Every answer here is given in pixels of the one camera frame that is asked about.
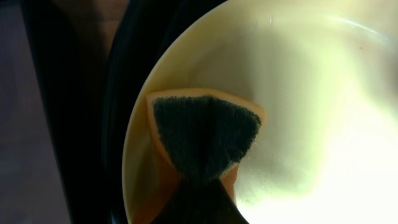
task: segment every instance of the dark handle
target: dark handle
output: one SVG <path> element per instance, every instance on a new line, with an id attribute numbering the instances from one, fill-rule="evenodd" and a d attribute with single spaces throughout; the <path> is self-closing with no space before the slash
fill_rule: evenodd
<path id="1" fill-rule="evenodd" d="M 248 223 L 219 179 L 197 187 L 181 181 L 172 198 L 155 218 L 157 223 Z"/>

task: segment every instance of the white bowl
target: white bowl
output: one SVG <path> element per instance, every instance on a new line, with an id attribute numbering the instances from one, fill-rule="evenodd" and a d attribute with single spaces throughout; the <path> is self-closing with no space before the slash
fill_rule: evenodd
<path id="1" fill-rule="evenodd" d="M 164 53 L 132 111 L 123 154 L 129 222 L 159 183 L 144 97 L 207 87 L 267 113 L 242 160 L 249 223 L 398 223 L 398 1 L 230 0 Z"/>

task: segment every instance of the bowl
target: bowl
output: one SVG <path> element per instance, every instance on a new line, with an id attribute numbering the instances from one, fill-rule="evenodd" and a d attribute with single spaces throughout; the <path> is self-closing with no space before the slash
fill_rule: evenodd
<path id="1" fill-rule="evenodd" d="M 268 114 L 234 185 L 249 223 L 397 223 L 397 12 L 393 0 L 230 0 L 192 24 L 131 113 L 122 164 L 129 222 L 159 185 L 146 94 L 205 87 Z"/>

